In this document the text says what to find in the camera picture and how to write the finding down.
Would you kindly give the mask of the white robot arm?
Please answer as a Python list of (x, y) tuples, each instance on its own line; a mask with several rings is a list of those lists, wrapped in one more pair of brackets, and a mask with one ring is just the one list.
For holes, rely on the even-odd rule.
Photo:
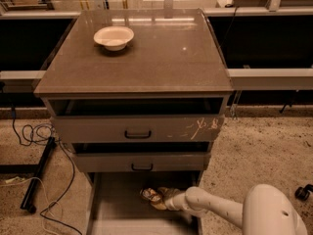
[(158, 210), (182, 211), (197, 217), (214, 212), (241, 228), (243, 235), (308, 235), (304, 221), (286, 195), (267, 184), (253, 186), (242, 204), (209, 194), (200, 187), (186, 191), (149, 189), (146, 197)]

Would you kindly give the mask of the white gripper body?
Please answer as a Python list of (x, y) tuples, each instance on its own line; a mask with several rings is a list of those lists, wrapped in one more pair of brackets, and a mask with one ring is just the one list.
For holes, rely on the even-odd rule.
[(185, 193), (174, 192), (164, 197), (164, 203), (170, 211), (182, 211), (186, 206)]

